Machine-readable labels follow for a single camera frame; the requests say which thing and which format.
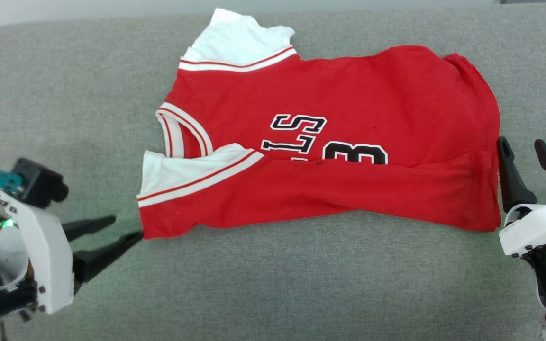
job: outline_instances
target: white wall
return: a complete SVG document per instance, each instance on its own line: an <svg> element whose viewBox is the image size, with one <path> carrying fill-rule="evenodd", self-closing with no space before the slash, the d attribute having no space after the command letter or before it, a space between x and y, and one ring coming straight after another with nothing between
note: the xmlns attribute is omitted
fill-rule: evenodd
<svg viewBox="0 0 546 341"><path fill-rule="evenodd" d="M17 22L82 18L211 13L215 7L240 13L327 9L485 6L495 0L0 0L0 26Z"/></svg>

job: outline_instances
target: red fabric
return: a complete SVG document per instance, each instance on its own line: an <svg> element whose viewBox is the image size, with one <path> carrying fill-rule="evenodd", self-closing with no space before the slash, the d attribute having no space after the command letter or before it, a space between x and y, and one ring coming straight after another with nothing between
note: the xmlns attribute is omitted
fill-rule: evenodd
<svg viewBox="0 0 546 341"><path fill-rule="evenodd" d="M473 231L500 224L498 106L457 54L400 46L332 60L295 54L250 72L179 70L165 101L197 120L214 149L239 143L267 157L211 188L141 208L145 238L197 223L224 228L352 209ZM272 129L279 114L327 122L316 134L303 130L308 123ZM262 149L264 140L300 143L299 134L315 138L307 154ZM182 135L185 157L201 156L193 134L182 127ZM321 162L329 142L379 145L388 164Z"/></svg>

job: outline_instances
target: white stripe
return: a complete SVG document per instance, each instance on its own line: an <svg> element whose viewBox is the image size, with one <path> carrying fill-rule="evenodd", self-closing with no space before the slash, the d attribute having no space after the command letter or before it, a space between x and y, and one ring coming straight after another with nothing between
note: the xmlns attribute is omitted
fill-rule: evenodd
<svg viewBox="0 0 546 341"><path fill-rule="evenodd" d="M252 151L253 151L253 149L249 149L247 151L247 153L251 153ZM239 159L245 157L247 155L247 153L242 154L239 157ZM167 192L167 193L164 193L164 194L160 194L159 196L156 196L156 197L152 197L152 198L148 198L148 199L139 201L138 202L138 207L145 207L145 206L150 206L150 205L154 205L154 204L158 204L158 203L163 203L164 201L180 198L180 197L183 197L183 196L188 196L191 193L199 192L200 190L208 188L208 187L210 187L210 186L212 186L212 185L214 185L216 183L219 183L219 182L223 181L224 179L228 179L228 178L232 177L233 175L236 175L237 173L240 173L241 171L245 171L250 166L252 166L256 162L258 162L258 160L260 160L263 156L264 156L263 154L256 152L256 153L250 155L249 158L245 159L241 163L236 164L233 167L231 167L229 169L226 169L225 171L223 171L221 173L218 173L217 175L214 175L214 177L210 177L208 179L205 179L204 181L199 181L198 183L195 183L195 184L192 184L190 186L181 188L180 190L173 190L172 192ZM193 182L193 181L196 181L196 180L193 179L191 181L185 182L185 184ZM141 194L141 195L137 196L137 198L140 199L140 198L147 197L149 195L150 194Z"/></svg>
<svg viewBox="0 0 546 341"><path fill-rule="evenodd" d="M167 157L173 158L183 158L184 157L184 141L182 140L182 132L180 131L180 125L176 119L171 118L167 112L160 112L159 110L155 113L157 120L160 121L161 129L163 129L163 136L165 139L165 155ZM172 150L170 150L170 141L168 138L167 130L170 130L170 136L172 138Z"/></svg>
<svg viewBox="0 0 546 341"><path fill-rule="evenodd" d="M167 109L169 111L173 111L178 116L184 118L187 122L190 123L190 125L188 125L187 123L182 121L182 119L178 119L178 123L180 123L180 124L184 125L185 127L187 127L191 131L191 133L193 133L195 138L197 138L197 140L199 141L202 156L210 155L214 151L214 149L212 148L212 141L210 140L210 136L208 135L206 130L203 129L203 127L199 124L199 122L195 121L195 118L192 118L191 115L187 114L184 110L182 110L178 106L175 106L174 104L171 104L171 103L164 102L163 104L161 104L160 108L165 108L165 109ZM165 113L165 114L168 114L168 116L171 116L165 110L162 110L162 112ZM200 138L199 134L197 134L195 129L193 129L193 127L191 127L191 125L193 125L193 127L195 127L195 129L197 129L197 131L199 131L199 134L201 134L201 136L203 137L203 140Z"/></svg>
<svg viewBox="0 0 546 341"><path fill-rule="evenodd" d="M185 63L183 60L180 60L180 64L178 65L178 69L183 69L186 71L235 71L235 72L249 72L254 71L258 69L262 69L263 67L267 67L269 65L273 65L275 63L279 63L280 61L292 56L293 54L296 54L296 50L292 48L291 50L288 50L279 56L273 57L270 60L266 60L251 66L247 67L241 67L240 65L221 65L221 64L189 64Z"/></svg>

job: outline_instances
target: black letter with white outline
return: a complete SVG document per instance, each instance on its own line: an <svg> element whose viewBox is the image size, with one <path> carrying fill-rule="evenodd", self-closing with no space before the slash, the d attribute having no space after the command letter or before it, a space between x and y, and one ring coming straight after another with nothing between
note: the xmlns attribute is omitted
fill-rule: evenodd
<svg viewBox="0 0 546 341"><path fill-rule="evenodd" d="M315 138L313 136L300 134L296 140L302 141L303 143L273 143L271 141L263 140L263 144L260 147L265 151L270 151L271 149L281 149L282 151L293 151L301 154L308 154Z"/></svg>
<svg viewBox="0 0 546 341"><path fill-rule="evenodd" d="M331 141L323 147L323 158L337 158L344 155L347 161L362 162L363 157L370 158L372 164L387 164L387 153L377 144L351 144Z"/></svg>
<svg viewBox="0 0 546 341"><path fill-rule="evenodd" d="M301 123L306 122L310 123L303 128L303 132L319 134L323 130L323 126L326 125L325 117L315 117L308 115L296 115L290 123L283 123L282 121L287 121L290 118L289 114L279 114L275 115L273 123L271 123L271 129L275 130L296 130L300 128Z"/></svg>

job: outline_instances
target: green led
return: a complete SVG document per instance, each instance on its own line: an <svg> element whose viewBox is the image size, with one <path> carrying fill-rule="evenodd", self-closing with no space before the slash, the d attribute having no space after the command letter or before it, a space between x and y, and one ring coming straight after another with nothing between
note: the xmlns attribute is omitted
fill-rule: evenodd
<svg viewBox="0 0 546 341"><path fill-rule="evenodd" d="M2 227L14 227L14 220L13 219L8 219L8 220L4 221L3 223L1 223L1 226Z"/></svg>

